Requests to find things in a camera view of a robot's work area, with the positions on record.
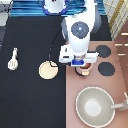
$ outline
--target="black circle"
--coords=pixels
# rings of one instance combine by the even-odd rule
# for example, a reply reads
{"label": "black circle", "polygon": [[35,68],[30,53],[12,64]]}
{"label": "black circle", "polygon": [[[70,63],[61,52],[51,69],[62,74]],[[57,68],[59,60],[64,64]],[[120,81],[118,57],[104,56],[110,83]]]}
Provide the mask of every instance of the black circle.
{"label": "black circle", "polygon": [[103,76],[112,76],[115,72],[114,66],[109,62],[102,62],[98,66],[100,74]]}
{"label": "black circle", "polygon": [[99,57],[106,58],[111,54],[111,49],[106,45],[99,45],[96,48],[96,52],[99,53]]}

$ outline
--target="bowl rim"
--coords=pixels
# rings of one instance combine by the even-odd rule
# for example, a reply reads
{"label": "bowl rim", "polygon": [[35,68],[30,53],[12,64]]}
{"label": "bowl rim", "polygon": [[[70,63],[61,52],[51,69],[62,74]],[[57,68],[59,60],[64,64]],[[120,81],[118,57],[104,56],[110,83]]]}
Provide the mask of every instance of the bowl rim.
{"label": "bowl rim", "polygon": [[78,117],[79,117],[85,124],[87,124],[87,125],[90,126],[90,127],[94,127],[94,128],[97,128],[97,127],[98,127],[98,128],[105,127],[105,126],[109,125],[109,124],[112,122],[112,120],[114,119],[114,117],[115,117],[115,110],[114,110],[114,109],[113,109],[113,114],[112,114],[112,117],[110,118],[110,120],[109,120],[107,123],[105,123],[104,125],[98,125],[98,126],[96,126],[96,125],[91,125],[91,124],[89,124],[88,122],[86,122],[86,121],[81,117],[81,115],[80,115],[80,113],[79,113],[79,111],[78,111],[78,107],[77,107],[78,99],[79,99],[80,95],[81,95],[84,91],[89,90],[89,89],[97,89],[97,90],[103,91],[105,94],[108,95],[108,97],[109,97],[110,100],[112,101],[112,104],[114,104],[113,98],[112,98],[112,97],[108,94],[108,92],[105,91],[104,89],[102,89],[102,88],[100,88],[100,87],[94,87],[94,86],[92,86],[92,87],[86,87],[86,88],[84,88],[84,89],[77,95],[77,98],[76,98],[76,112],[77,112],[77,115],[78,115]]}

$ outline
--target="wall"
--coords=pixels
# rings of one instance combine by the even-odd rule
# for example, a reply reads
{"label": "wall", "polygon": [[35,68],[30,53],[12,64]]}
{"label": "wall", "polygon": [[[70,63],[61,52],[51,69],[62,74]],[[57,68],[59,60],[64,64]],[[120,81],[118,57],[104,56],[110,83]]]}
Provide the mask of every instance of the wall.
{"label": "wall", "polygon": [[104,0],[104,6],[108,16],[111,37],[115,40],[128,19],[128,0]]}

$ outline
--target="cable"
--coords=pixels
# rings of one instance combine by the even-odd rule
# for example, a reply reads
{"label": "cable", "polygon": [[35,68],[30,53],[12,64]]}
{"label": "cable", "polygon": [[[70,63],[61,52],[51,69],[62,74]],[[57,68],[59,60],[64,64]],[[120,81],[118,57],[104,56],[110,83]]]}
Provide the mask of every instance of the cable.
{"label": "cable", "polygon": [[51,67],[60,67],[60,66],[62,66],[62,65],[65,65],[65,64],[61,64],[61,65],[53,66],[53,65],[51,64],[52,46],[53,46],[53,44],[54,44],[54,42],[55,42],[57,36],[60,34],[61,31],[62,31],[62,29],[60,29],[60,30],[57,32],[56,36],[54,37],[54,39],[53,39],[53,41],[52,41],[52,44],[51,44],[51,47],[50,47],[50,50],[49,50],[49,63],[50,63],[50,66],[51,66]]}
{"label": "cable", "polygon": [[4,6],[4,10],[1,11],[0,13],[5,12],[5,11],[6,11],[6,7],[5,7],[5,5],[4,5],[1,1],[0,1],[0,3]]}
{"label": "cable", "polygon": [[9,10],[11,10],[11,9],[9,9],[9,8],[10,8],[10,5],[11,5],[12,2],[13,2],[13,0],[11,0],[10,4],[9,4],[9,6],[8,6],[8,10],[7,10],[8,17],[9,17]]}
{"label": "cable", "polygon": [[11,5],[12,1],[13,1],[13,0],[11,0],[11,2],[9,3],[8,9],[6,9],[5,4],[3,4],[3,3],[0,1],[0,2],[2,3],[2,5],[4,6],[4,8],[5,8],[5,10],[1,11],[0,13],[7,11],[8,17],[9,17],[9,11],[11,10],[11,9],[9,9],[9,8],[10,8],[10,5]]}

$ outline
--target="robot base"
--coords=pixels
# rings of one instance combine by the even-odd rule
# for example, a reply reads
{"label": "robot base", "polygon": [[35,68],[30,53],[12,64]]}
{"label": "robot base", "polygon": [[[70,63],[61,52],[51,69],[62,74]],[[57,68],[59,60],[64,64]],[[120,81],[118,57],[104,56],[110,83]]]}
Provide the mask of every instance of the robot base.
{"label": "robot base", "polygon": [[67,12],[67,8],[63,9],[61,12],[59,13],[50,13],[47,9],[43,9],[45,15],[62,15],[65,14]]}

